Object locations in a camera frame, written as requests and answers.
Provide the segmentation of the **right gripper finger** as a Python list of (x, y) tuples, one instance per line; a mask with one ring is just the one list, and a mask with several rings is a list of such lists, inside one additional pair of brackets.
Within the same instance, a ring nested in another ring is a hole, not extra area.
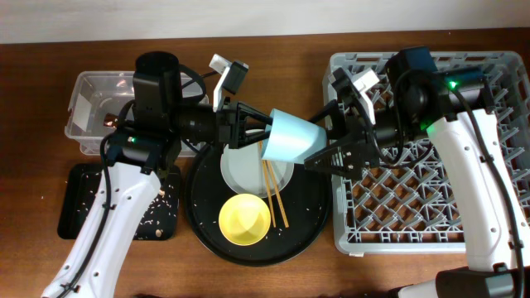
[(304, 160), (304, 167), (309, 171), (361, 180), (364, 168), (364, 145), (342, 138), (307, 157)]
[(308, 119), (310, 123), (318, 123), (326, 117), (330, 117), (332, 124), (341, 124), (344, 122), (344, 115), (340, 111), (339, 103), (336, 99), (329, 101), (319, 112)]

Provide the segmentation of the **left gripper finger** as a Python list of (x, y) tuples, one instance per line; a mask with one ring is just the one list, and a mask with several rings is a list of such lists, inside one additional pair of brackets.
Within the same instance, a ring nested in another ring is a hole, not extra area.
[(260, 112), (246, 103), (238, 102), (238, 120), (246, 123), (248, 118), (266, 125), (272, 125), (273, 122), (273, 119), (267, 114)]
[(248, 129), (244, 136), (247, 143), (255, 143), (268, 139), (270, 132), (265, 127), (256, 127)]

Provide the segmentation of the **blue cup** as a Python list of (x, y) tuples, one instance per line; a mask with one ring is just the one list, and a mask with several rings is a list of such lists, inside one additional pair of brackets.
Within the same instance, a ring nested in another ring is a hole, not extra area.
[(272, 125), (265, 128), (269, 136), (263, 141), (262, 159), (303, 164), (327, 146), (323, 127), (278, 109), (273, 109), (270, 117)]

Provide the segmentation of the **grey plate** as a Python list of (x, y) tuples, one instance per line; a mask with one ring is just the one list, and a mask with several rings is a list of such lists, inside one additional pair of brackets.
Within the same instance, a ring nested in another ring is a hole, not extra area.
[[(278, 190), (283, 190), (292, 178), (294, 164), (271, 161)], [(239, 149), (225, 145), (220, 159), (221, 175), (228, 187), (237, 194), (252, 194), (267, 198), (267, 185), (259, 145), (254, 143)]]

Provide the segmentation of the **yellow bowl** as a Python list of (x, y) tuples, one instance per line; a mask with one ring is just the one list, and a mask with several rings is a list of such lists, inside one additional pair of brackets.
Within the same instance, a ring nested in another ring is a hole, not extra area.
[(272, 219), (264, 200), (239, 194), (228, 199), (219, 211), (219, 229), (225, 239), (238, 246), (251, 246), (268, 233)]

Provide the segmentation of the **wooden chopstick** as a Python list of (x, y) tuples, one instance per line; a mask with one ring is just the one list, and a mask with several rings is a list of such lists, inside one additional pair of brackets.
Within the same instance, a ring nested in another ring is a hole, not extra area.
[(276, 176), (274, 175), (274, 171), (272, 169), (272, 163), (270, 161), (264, 161), (264, 162), (266, 164), (268, 174), (270, 175), (270, 177), (272, 179), (272, 184), (273, 184), (273, 188), (274, 188), (274, 191), (275, 191), (275, 195), (277, 197), (277, 202), (278, 202), (278, 206), (279, 206), (279, 209), (280, 209), (280, 212), (281, 212), (283, 223), (284, 223), (286, 228), (289, 228), (290, 227), (289, 221), (288, 221), (288, 218), (287, 218), (287, 215), (286, 215), (283, 203), (282, 203), (282, 197), (280, 195), (280, 191), (279, 191), (278, 186), (277, 186)]
[[(259, 141), (258, 142), (258, 150), (259, 150), (259, 154), (260, 155), (261, 155), (262, 149), (263, 149), (263, 141)], [(264, 177), (264, 180), (265, 180), (268, 208), (269, 208), (270, 215), (271, 215), (272, 226), (275, 228), (277, 225), (276, 225), (276, 218), (275, 218), (273, 204), (272, 204), (272, 194), (271, 194), (271, 191), (270, 191), (270, 184), (269, 184), (269, 176), (268, 176), (268, 173), (267, 173), (267, 166), (266, 166), (266, 162), (261, 157), (260, 157), (260, 161), (261, 161), (261, 164), (262, 164), (263, 177)]]

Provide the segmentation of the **gold snack wrapper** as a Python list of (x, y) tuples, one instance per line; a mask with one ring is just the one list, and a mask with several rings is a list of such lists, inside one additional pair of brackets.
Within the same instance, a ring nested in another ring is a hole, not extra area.
[(104, 116), (104, 126), (116, 128), (118, 124), (118, 116), (115, 114), (107, 113)]

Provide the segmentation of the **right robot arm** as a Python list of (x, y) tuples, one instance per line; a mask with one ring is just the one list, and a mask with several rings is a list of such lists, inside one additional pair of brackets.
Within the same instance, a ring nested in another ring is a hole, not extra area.
[(366, 91), (372, 70), (330, 74), (336, 99), (321, 110), (330, 117), (330, 144), (303, 161), (309, 171), (359, 179), (366, 166), (399, 168), (406, 143), (427, 139), (436, 149), (464, 230), (465, 267), (402, 286), (391, 297), (526, 297), (529, 294), (529, 225), (504, 162), (495, 103), (477, 67), (439, 70), (425, 46), (400, 50), (384, 66), (393, 101), (375, 111)]

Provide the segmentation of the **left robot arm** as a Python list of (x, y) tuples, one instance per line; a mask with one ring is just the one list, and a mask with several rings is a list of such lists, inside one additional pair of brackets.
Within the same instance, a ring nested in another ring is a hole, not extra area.
[(203, 78), (169, 52), (140, 55), (133, 73), (134, 98), (118, 115), (114, 132), (100, 143), (102, 177), (94, 202), (69, 256), (44, 297), (111, 297), (143, 215), (158, 196), (184, 140), (239, 149), (268, 138), (251, 135), (245, 123), (272, 118), (246, 103), (226, 101), (236, 94), (248, 65), (214, 55), (210, 68), (220, 75), (211, 105), (201, 96), (186, 98), (181, 76)]

